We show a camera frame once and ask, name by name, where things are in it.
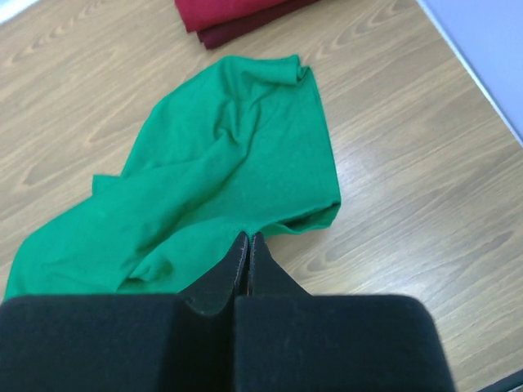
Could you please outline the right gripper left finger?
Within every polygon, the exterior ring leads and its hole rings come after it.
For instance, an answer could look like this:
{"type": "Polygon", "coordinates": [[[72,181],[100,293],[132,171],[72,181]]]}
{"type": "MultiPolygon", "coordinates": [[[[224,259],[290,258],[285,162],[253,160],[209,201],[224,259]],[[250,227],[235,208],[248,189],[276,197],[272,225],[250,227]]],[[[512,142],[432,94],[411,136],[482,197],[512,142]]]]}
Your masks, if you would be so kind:
{"type": "Polygon", "coordinates": [[[245,232],[240,232],[225,256],[179,295],[198,314],[221,313],[241,292],[248,252],[249,238],[245,232]]]}

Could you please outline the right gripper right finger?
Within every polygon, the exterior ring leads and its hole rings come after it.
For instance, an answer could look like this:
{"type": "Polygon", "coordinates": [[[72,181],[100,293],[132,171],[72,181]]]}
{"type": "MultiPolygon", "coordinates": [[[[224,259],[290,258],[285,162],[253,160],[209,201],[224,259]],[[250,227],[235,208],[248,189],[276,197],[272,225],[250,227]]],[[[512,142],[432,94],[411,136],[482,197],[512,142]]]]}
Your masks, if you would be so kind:
{"type": "Polygon", "coordinates": [[[261,232],[250,243],[246,295],[310,296],[273,258],[261,232]]]}

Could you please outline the green t shirt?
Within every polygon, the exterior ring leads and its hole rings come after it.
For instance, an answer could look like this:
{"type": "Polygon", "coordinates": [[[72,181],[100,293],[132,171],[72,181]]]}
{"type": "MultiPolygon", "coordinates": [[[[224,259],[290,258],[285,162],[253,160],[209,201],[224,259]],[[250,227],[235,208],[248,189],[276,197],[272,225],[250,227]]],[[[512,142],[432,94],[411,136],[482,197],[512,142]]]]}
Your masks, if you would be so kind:
{"type": "Polygon", "coordinates": [[[21,244],[5,296],[178,293],[240,232],[324,229],[341,201],[312,69],[227,56],[152,109],[120,174],[21,244]]]}

